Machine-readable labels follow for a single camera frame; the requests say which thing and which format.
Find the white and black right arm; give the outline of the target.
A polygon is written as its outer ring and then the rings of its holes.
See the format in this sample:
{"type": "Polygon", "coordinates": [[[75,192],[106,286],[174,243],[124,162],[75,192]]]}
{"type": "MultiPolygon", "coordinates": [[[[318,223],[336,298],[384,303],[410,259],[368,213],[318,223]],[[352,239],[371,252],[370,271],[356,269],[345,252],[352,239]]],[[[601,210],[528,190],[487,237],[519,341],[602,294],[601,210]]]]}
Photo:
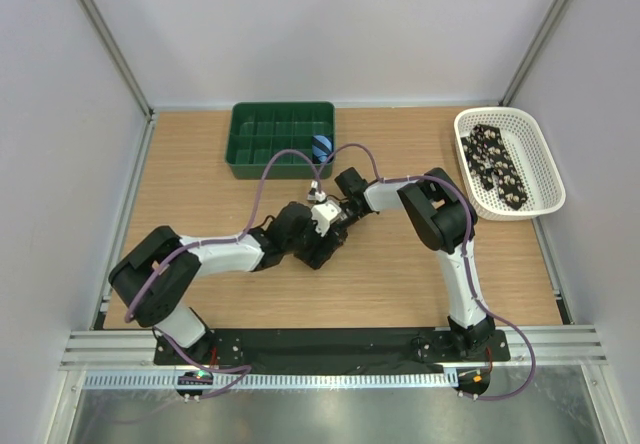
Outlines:
{"type": "Polygon", "coordinates": [[[367,182],[353,167],[335,178],[350,225],[371,213],[402,209],[421,243],[436,253],[448,294],[450,346],[461,359],[482,353],[495,331],[474,259],[475,209],[441,168],[422,176],[367,182]]]}

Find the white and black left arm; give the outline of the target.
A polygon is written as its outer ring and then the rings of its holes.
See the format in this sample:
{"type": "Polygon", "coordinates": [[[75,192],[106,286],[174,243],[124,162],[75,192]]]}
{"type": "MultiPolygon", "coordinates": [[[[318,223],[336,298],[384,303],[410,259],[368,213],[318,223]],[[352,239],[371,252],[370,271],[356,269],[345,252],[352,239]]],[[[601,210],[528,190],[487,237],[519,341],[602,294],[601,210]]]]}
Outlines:
{"type": "Polygon", "coordinates": [[[126,318],[155,328],[191,364],[204,362],[212,350],[211,331],[182,302],[200,277],[227,272],[259,272],[293,255],[317,269],[342,244],[335,226],[343,217],[333,200],[308,207],[291,202],[267,226],[245,234],[196,239],[169,226],[154,229],[110,272],[108,281],[128,306],[126,318]]]}

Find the black tie with gold keys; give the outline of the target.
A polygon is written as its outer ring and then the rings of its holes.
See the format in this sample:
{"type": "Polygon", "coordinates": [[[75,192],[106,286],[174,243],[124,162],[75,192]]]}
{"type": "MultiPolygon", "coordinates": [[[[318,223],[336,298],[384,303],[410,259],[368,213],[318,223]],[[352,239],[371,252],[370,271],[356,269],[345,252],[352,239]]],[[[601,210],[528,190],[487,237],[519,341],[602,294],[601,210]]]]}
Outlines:
{"type": "Polygon", "coordinates": [[[314,270],[320,269],[344,245],[347,237],[346,227],[332,226],[310,251],[309,266],[314,270]]]}

